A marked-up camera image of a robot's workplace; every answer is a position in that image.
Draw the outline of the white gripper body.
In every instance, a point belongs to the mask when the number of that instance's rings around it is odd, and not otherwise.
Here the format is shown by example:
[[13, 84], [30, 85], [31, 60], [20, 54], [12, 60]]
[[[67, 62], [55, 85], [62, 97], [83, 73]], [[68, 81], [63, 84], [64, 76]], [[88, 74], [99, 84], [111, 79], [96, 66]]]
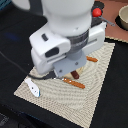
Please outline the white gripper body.
[[104, 44], [105, 27], [105, 22], [92, 27], [85, 39], [78, 39], [74, 43], [72, 39], [55, 34], [48, 25], [44, 25], [29, 37], [37, 72], [44, 75], [53, 71], [56, 77], [63, 77], [83, 67], [87, 62], [86, 56]]

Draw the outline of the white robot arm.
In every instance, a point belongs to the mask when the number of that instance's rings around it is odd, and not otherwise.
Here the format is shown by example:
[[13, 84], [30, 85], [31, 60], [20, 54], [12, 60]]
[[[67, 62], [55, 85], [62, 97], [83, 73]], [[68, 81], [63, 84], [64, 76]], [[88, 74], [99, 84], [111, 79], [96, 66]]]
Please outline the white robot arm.
[[18, 8], [45, 16], [47, 23], [30, 37], [37, 72], [63, 77], [86, 64], [86, 56], [104, 44], [106, 23], [94, 27], [94, 0], [12, 0]]

